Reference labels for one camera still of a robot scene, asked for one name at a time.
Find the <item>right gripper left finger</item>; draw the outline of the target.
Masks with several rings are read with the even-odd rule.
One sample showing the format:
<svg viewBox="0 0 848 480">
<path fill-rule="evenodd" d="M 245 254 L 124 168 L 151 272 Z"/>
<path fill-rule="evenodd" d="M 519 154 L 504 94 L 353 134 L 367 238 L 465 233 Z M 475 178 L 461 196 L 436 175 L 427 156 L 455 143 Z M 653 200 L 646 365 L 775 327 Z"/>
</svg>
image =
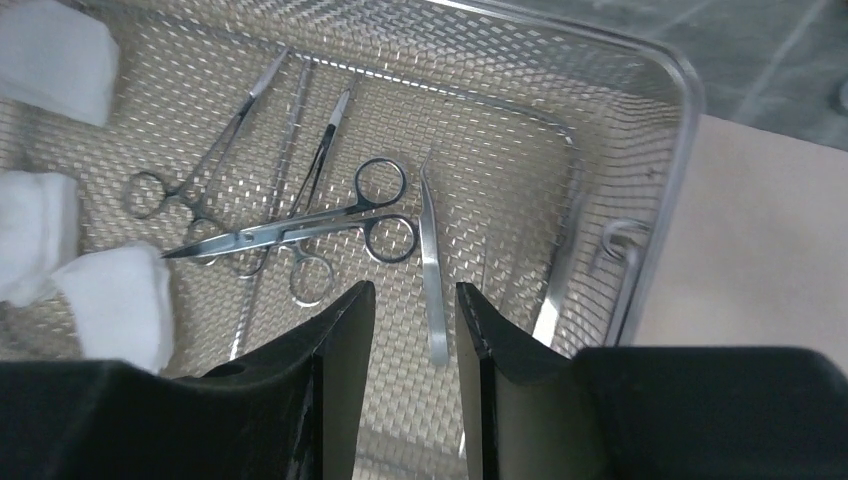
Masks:
<svg viewBox="0 0 848 480">
<path fill-rule="evenodd" d="M 5 479 L 348 479 L 373 283 L 200 377 L 122 361 L 1 366 Z"/>
</svg>

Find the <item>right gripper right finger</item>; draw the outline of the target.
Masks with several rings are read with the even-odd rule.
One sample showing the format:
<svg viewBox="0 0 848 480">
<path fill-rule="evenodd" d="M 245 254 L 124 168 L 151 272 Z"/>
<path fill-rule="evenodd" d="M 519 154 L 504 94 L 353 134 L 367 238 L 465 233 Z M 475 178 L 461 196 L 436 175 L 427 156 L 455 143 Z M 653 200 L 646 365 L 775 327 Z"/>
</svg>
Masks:
<svg viewBox="0 0 848 480">
<path fill-rule="evenodd" d="M 847 379 L 795 347 L 535 340 L 470 283 L 456 348 L 473 479 L 843 479 Z"/>
</svg>

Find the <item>thin steel tweezers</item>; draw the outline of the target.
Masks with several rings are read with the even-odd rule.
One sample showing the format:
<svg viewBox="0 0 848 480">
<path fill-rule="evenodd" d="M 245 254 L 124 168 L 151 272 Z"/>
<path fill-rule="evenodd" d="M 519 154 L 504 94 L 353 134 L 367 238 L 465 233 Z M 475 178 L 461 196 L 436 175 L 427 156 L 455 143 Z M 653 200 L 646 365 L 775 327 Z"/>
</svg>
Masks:
<svg viewBox="0 0 848 480">
<path fill-rule="evenodd" d="M 450 355 L 442 292 L 435 206 L 426 177 L 426 168 L 432 158 L 432 154 L 433 148 L 430 148 L 427 157 L 419 169 L 422 207 L 418 223 L 430 361 L 434 366 L 441 367 L 449 364 Z"/>
</svg>

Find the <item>beige cloth wrap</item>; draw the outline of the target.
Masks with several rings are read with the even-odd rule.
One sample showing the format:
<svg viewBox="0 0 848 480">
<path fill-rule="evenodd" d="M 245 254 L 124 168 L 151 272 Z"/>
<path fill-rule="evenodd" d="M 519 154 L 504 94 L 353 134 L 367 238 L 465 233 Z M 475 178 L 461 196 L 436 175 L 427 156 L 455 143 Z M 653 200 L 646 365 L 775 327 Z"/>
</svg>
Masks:
<svg viewBox="0 0 848 480">
<path fill-rule="evenodd" d="M 703 116 L 634 340 L 847 364 L 847 155 Z"/>
</svg>

